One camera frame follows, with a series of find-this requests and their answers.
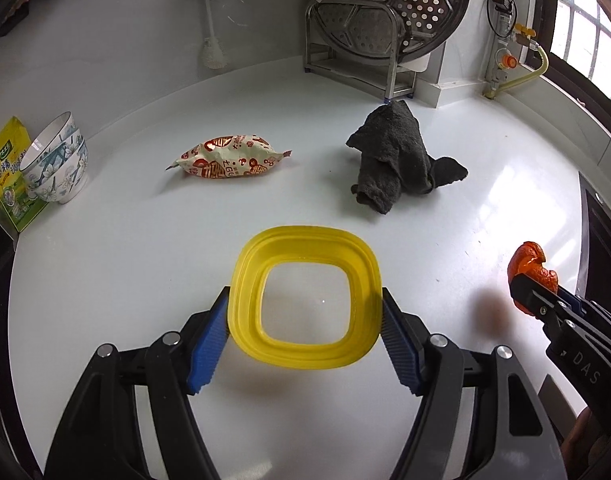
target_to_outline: dark cloth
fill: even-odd
[[[357,202],[386,214],[402,192],[426,194],[467,177],[455,159],[428,155],[419,121],[404,101],[378,107],[346,145],[361,152],[358,184],[351,188]]]

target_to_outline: black cable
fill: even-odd
[[[517,24],[517,4],[515,3],[514,0],[509,0],[510,4],[511,4],[511,9],[510,9],[510,13],[512,15],[512,23],[509,26],[508,32],[506,34],[500,34],[499,31],[494,27],[494,25],[492,25],[492,18],[490,17],[490,2],[492,0],[486,0],[486,6],[485,6],[485,12],[486,15],[488,16],[488,24],[490,25],[490,28],[492,28],[492,31],[495,33],[495,35],[497,35],[500,38],[508,38],[510,34],[512,34],[512,31],[514,30],[514,26]]]

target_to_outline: yellow container lid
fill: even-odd
[[[334,343],[298,344],[271,338],[262,327],[263,289],[272,267],[312,262],[348,276],[348,332]],[[381,277],[377,259],[359,237],[329,227],[281,226],[252,238],[237,260],[228,304],[228,327],[250,357],[285,368],[338,368],[361,359],[381,330]]]

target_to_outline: cleaning brush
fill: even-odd
[[[224,55],[219,40],[215,36],[215,25],[212,21],[212,10],[210,9],[210,0],[206,2],[206,15],[208,16],[208,27],[210,36],[205,39],[203,49],[201,51],[201,60],[205,66],[212,70],[225,68],[228,65],[226,56]]]

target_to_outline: kitchen counter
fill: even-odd
[[[378,104],[283,60],[175,92],[88,141],[89,183],[22,233],[12,272],[10,365],[40,465],[97,346],[138,348],[178,330],[230,284],[246,241],[283,224],[358,235],[401,309],[463,348],[508,344],[536,389],[550,373],[574,409],[583,408],[545,357],[541,323],[513,306],[506,277],[512,253],[533,240],[561,285],[575,290],[578,169],[499,104],[474,98],[437,110],[408,101],[428,153],[453,156],[470,174],[428,196],[404,196],[381,216],[350,193],[360,156],[345,146]],[[261,135],[292,156],[258,178],[164,171],[199,142],[233,134]],[[268,281],[263,320],[271,335],[342,335],[343,275],[288,267]],[[150,473],[164,478],[147,392],[137,389]],[[321,371],[255,362],[229,340],[212,383],[190,402],[222,478],[269,462],[268,479],[331,480],[388,478],[419,405],[381,340],[359,362]]]

